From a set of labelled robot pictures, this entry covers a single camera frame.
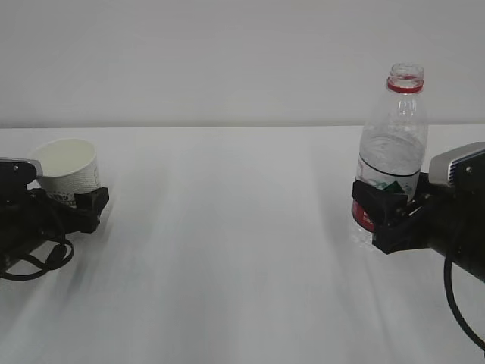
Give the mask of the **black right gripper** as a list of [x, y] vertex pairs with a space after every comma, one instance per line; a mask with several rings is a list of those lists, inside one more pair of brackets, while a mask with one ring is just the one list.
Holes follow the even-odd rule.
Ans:
[[420, 173], [409, 202], [396, 182], [380, 190], [361, 180], [352, 185], [352, 199], [352, 217], [373, 231], [372, 245], [382, 253], [429, 249], [437, 241], [447, 244], [461, 221], [454, 194], [432, 184], [427, 173]]

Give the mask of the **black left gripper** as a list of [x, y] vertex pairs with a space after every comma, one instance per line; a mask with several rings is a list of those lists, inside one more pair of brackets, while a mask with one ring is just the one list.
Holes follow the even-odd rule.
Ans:
[[16, 262], [46, 241], [57, 244], [49, 262], [68, 262], [74, 248], [67, 235], [93, 233], [109, 201], [107, 187], [75, 194], [75, 206], [51, 199], [41, 189], [1, 191], [1, 260]]

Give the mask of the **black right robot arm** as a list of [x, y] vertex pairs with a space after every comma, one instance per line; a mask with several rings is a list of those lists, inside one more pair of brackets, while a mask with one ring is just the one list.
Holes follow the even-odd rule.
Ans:
[[357, 180], [352, 198], [374, 225], [372, 245], [382, 253], [433, 249], [484, 280], [484, 189], [459, 190], [431, 184], [421, 173], [411, 201], [392, 184], [379, 190]]

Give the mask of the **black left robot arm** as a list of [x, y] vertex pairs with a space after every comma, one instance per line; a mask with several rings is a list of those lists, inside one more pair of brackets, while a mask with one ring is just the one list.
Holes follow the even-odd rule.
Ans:
[[74, 256], [67, 235], [93, 233], [109, 201], [108, 188], [76, 194], [70, 207], [42, 189], [1, 199], [1, 278], [28, 281], [66, 265]]

